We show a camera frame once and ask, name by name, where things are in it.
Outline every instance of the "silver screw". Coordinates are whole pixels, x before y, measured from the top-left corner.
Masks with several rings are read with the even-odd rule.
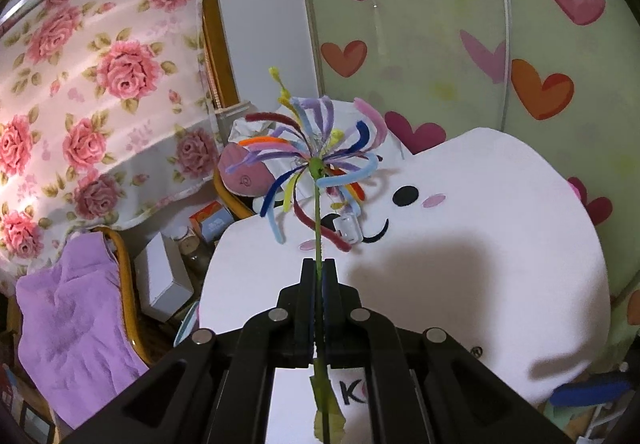
[[[213,339],[213,332],[209,329],[198,329],[191,335],[191,340],[196,345],[204,345]]]
[[[447,333],[437,327],[429,329],[425,333],[425,335],[431,343],[442,343],[445,339],[447,339]]]
[[[276,309],[271,309],[269,311],[269,319],[271,321],[284,321],[289,317],[289,313],[277,307]]]
[[[367,309],[353,309],[350,316],[354,321],[366,321],[371,316],[371,313]]]

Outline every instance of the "smiling mouth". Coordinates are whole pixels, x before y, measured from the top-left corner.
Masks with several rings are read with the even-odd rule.
[[[372,237],[364,237],[362,241],[365,244],[373,244],[373,242],[377,242],[383,236],[385,236],[386,230],[388,229],[389,229],[389,219],[386,220],[385,227],[382,228],[382,231],[380,231],[380,233],[378,233],[377,235],[373,235]]]

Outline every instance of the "black eye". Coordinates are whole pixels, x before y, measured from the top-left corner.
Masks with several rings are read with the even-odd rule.
[[[331,231],[335,231],[334,220],[337,219],[340,215],[337,213],[327,213],[320,220],[320,224],[325,228],[330,229]]]
[[[402,186],[394,193],[394,204],[396,206],[408,206],[418,200],[418,189],[415,186]]]

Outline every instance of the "cartoon face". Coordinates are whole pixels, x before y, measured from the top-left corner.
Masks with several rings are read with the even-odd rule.
[[[482,362],[529,402],[596,357],[609,328],[600,244],[570,186],[527,145],[476,129],[361,185],[363,242],[344,253],[323,240],[322,250],[364,307],[481,347]],[[322,198],[331,228],[330,204]],[[313,215],[311,202],[302,206]],[[283,245],[257,216],[225,232],[204,286],[203,326],[239,328],[300,279],[313,232],[293,212],[276,220]]]

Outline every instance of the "pipe cleaner flower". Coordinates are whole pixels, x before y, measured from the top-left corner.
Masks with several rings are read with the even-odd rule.
[[[366,122],[360,120],[344,132],[334,129],[334,104],[327,97],[321,98],[296,98],[291,97],[284,87],[276,68],[271,68],[270,73],[280,85],[282,92],[278,101],[286,106],[293,117],[272,112],[259,112],[247,114],[247,121],[273,121],[277,123],[276,129],[271,135],[252,137],[240,141],[249,153],[238,164],[230,166],[227,171],[233,172],[243,164],[254,164],[270,159],[291,158],[294,161],[292,170],[279,176],[264,197],[261,217],[267,217],[271,230],[276,240],[283,244],[284,238],[274,218],[274,199],[278,189],[284,185],[284,211],[290,209],[293,203],[293,211],[296,217],[311,229],[315,229],[314,221],[305,214],[296,198],[296,184],[298,179],[309,171],[319,189],[324,189],[335,199],[332,203],[334,209],[351,211],[356,216],[360,215],[360,203],[365,194],[359,180],[369,177],[378,167],[378,157],[372,150],[378,148],[385,140],[387,128],[385,120],[380,113],[367,102],[355,98],[354,106],[367,117],[375,128],[372,138]],[[311,124],[307,111],[312,111],[314,125]],[[291,139],[281,137],[284,133]],[[353,134],[358,134],[358,139],[350,146],[343,148],[344,144]],[[337,233],[322,226],[321,234],[331,240],[338,249],[349,251],[351,244],[344,241]]]

